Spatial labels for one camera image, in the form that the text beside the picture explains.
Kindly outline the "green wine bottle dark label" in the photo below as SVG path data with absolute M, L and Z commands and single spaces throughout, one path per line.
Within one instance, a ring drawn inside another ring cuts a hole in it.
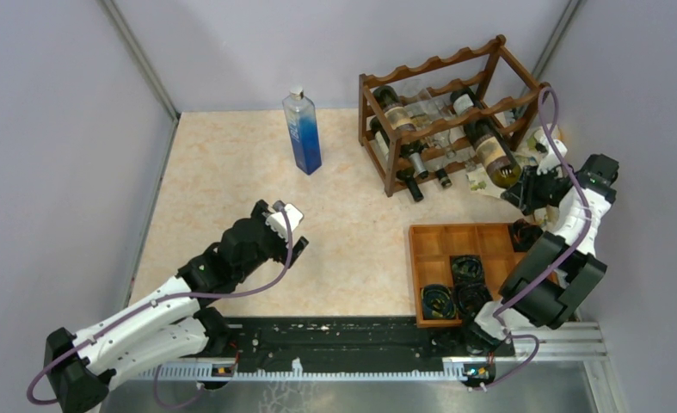
M 373 91 L 372 95 L 394 130 L 399 132 L 415 132 L 417 130 L 409 111 L 401 103 L 397 92 L 391 86 L 380 86 Z M 401 157 L 412 164 L 416 175 L 421 179 L 429 175 L 421 157 L 421 152 L 424 149 L 425 145 L 420 140 L 400 145 Z

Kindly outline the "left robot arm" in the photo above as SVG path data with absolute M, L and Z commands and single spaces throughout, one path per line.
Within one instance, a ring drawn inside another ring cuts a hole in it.
M 249 217 L 135 304 L 75 332 L 51 332 L 28 401 L 44 403 L 34 388 L 47 379 L 51 404 L 63 412 L 90 412 L 139 373 L 177 358 L 224 354 L 231 331 L 212 303 L 275 286 L 309 243 L 296 235 L 303 218 L 292 203 L 259 200 Z

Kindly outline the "square clear glass bottle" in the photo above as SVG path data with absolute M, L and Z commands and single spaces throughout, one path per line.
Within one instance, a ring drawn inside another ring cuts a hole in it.
M 468 172 L 477 170 L 479 163 L 476 160 L 475 150 L 470 144 L 469 139 L 466 138 L 463 129 L 461 127 L 454 127 L 446 133 L 446 163 L 462 163 Z

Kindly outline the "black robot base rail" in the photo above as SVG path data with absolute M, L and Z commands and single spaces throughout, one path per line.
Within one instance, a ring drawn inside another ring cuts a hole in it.
M 282 373 L 298 359 L 306 373 L 439 372 L 446 357 L 474 356 L 460 327 L 420 328 L 410 316 L 228 317 L 221 348 L 240 373 Z

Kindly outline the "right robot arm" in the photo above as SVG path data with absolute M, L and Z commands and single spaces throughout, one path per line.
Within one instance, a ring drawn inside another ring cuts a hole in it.
M 503 198 L 522 212 L 557 207 L 559 217 L 544 231 L 502 283 L 500 299 L 490 301 L 458 331 L 467 354 L 495 350 L 514 328 L 555 330 L 565 323 L 600 283 L 607 266 L 595 253 L 602 217 L 616 200 L 616 160 L 593 154 L 579 170 L 560 177 L 553 169 L 538 174 L 526 167 Z

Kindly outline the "green wine bottle grey capsule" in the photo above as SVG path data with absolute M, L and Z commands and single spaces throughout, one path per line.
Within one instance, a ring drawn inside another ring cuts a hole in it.
M 474 91 L 468 87 L 455 90 L 450 94 L 450 102 L 456 117 L 459 118 L 473 108 L 485 109 L 486 105 L 481 102 Z

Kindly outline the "clear whisky bottle black label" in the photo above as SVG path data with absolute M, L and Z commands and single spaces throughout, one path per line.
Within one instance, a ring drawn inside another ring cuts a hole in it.
M 412 120 L 415 123 L 415 127 L 417 130 L 422 129 L 424 126 L 427 126 L 430 123 L 430 119 L 425 114 L 413 114 Z M 439 181 L 441 187 L 443 189 L 447 189 L 452 186 L 452 180 L 446 171 L 446 164 L 449 158 L 446 156 L 447 151 L 444 149 L 445 146 L 442 144 L 442 139 L 443 137 L 437 139 L 435 136 L 423 139 L 422 142 L 428 149 L 430 147 L 441 148 L 445 152 L 441 157 L 427 159 L 424 160 L 423 162 L 425 168 L 428 171 L 434 172 L 435 177 Z

